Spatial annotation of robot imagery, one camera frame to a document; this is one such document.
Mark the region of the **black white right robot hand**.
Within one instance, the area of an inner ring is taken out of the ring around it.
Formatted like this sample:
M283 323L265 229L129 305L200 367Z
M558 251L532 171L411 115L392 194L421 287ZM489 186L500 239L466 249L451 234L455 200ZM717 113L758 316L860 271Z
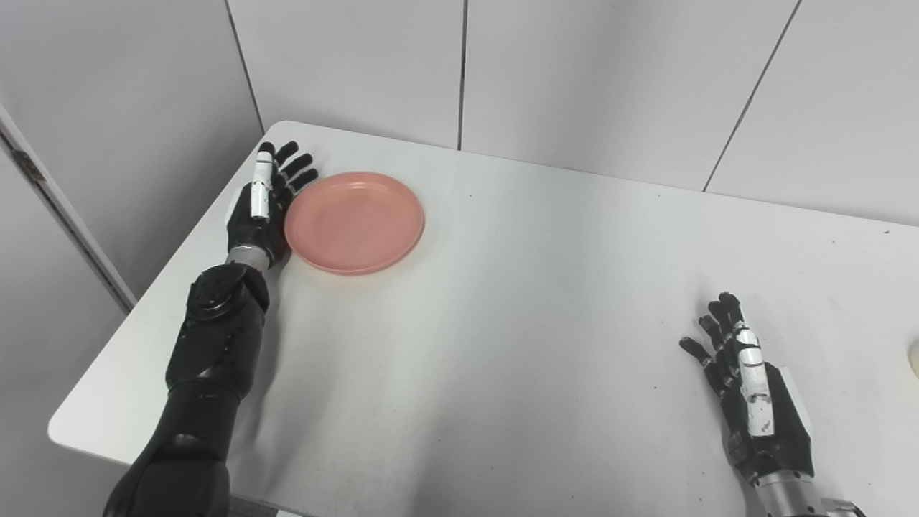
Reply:
M691 337L681 338L679 346L699 362L719 402L729 463L750 485L784 470L813 477L811 436L783 373L762 356L739 299L721 292L698 323L712 353Z

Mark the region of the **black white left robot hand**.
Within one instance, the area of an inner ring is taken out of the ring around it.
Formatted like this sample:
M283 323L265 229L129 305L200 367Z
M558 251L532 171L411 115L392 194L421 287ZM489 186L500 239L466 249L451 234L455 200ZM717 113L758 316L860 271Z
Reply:
M313 156L296 141L279 148L271 141L260 144L251 180L227 219L228 250L257 248L266 256L266 269L283 261L290 252L285 218L299 193L318 177Z

